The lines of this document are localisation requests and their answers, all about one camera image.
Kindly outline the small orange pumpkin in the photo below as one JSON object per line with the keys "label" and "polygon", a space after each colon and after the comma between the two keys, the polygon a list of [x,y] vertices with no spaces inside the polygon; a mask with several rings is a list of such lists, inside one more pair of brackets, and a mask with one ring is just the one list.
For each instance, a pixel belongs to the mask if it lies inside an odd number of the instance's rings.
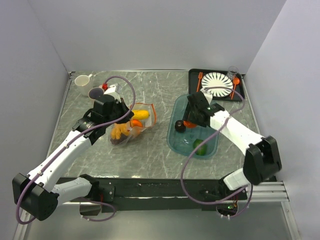
{"label": "small orange pumpkin", "polygon": [[183,125],[189,129],[193,129],[193,128],[197,127],[197,125],[195,123],[192,123],[190,121],[185,121],[185,120],[183,121]]}

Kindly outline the orange dried fruit pieces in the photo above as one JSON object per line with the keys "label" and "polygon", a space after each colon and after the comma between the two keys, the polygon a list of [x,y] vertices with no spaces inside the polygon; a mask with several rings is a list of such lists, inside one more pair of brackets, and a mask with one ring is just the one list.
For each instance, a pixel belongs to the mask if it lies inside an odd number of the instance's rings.
{"label": "orange dried fruit pieces", "polygon": [[129,122],[127,123],[115,123],[111,130],[110,136],[113,140],[119,140],[122,135],[129,136],[131,133],[131,125]]}

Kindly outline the orange tangerine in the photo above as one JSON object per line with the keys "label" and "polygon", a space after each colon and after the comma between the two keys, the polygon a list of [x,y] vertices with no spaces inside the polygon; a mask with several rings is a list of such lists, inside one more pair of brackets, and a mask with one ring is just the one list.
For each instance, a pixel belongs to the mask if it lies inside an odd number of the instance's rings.
{"label": "orange tangerine", "polygon": [[130,126],[133,127],[140,127],[142,128],[144,125],[142,124],[142,122],[140,120],[137,119],[131,119],[130,120]]}

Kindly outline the yellow corn cob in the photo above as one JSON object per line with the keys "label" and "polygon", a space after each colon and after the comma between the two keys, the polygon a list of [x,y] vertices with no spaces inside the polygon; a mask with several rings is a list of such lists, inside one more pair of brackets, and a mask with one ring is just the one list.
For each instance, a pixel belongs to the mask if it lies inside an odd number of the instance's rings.
{"label": "yellow corn cob", "polygon": [[150,113],[148,110],[144,109],[138,109],[138,110],[133,110],[133,120],[145,120],[148,119],[150,116]]}

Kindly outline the red grape bunch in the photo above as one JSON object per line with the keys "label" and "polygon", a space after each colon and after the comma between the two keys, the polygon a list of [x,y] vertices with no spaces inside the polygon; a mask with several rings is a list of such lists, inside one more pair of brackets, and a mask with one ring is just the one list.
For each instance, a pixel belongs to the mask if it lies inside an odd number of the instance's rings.
{"label": "red grape bunch", "polygon": [[120,139],[113,139],[111,138],[110,139],[110,142],[113,144],[113,145],[119,145],[121,144],[122,142],[124,142],[125,140],[127,139],[127,137],[125,136],[125,138],[120,138]]}

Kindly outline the clear zip top bag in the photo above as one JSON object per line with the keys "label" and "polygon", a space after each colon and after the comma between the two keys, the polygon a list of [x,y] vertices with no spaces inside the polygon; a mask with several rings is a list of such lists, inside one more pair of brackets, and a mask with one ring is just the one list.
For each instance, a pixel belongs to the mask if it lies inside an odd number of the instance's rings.
{"label": "clear zip top bag", "polygon": [[113,124],[110,131],[111,144],[125,144],[143,131],[152,128],[157,122],[157,113],[153,103],[138,102],[134,105],[132,112],[133,117],[128,122]]}

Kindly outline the green avocado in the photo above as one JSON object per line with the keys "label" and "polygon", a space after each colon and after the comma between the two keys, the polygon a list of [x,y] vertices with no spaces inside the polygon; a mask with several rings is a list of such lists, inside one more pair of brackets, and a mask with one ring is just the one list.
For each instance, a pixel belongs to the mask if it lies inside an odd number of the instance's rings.
{"label": "green avocado", "polygon": [[[202,139],[196,139],[193,142],[193,148],[196,149],[201,143],[203,142]],[[195,152],[196,155],[198,156],[205,156],[207,154],[207,144],[202,145],[201,147],[198,148],[198,150]]]}

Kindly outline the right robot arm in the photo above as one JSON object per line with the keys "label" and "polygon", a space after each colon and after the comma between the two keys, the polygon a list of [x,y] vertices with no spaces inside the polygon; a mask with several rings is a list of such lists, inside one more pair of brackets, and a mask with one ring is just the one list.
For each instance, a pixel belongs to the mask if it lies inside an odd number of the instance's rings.
{"label": "right robot arm", "polygon": [[211,104],[212,98],[202,91],[187,97],[188,103],[183,119],[220,132],[235,144],[244,155],[243,167],[221,179],[219,195],[232,198],[237,189],[248,184],[259,185],[282,169],[277,141],[274,137],[263,137],[253,132],[225,110],[218,103]]}

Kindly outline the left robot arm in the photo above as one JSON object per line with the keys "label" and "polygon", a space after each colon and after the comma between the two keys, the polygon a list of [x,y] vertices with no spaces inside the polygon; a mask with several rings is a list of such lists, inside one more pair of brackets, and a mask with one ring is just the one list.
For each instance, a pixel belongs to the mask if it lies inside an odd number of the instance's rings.
{"label": "left robot arm", "polygon": [[100,96],[51,155],[27,175],[17,174],[12,180],[17,222],[27,225],[35,219],[46,220],[57,207],[74,199],[103,205],[100,183],[94,177],[83,174],[62,184],[57,181],[109,126],[129,122],[132,109],[118,94]]}

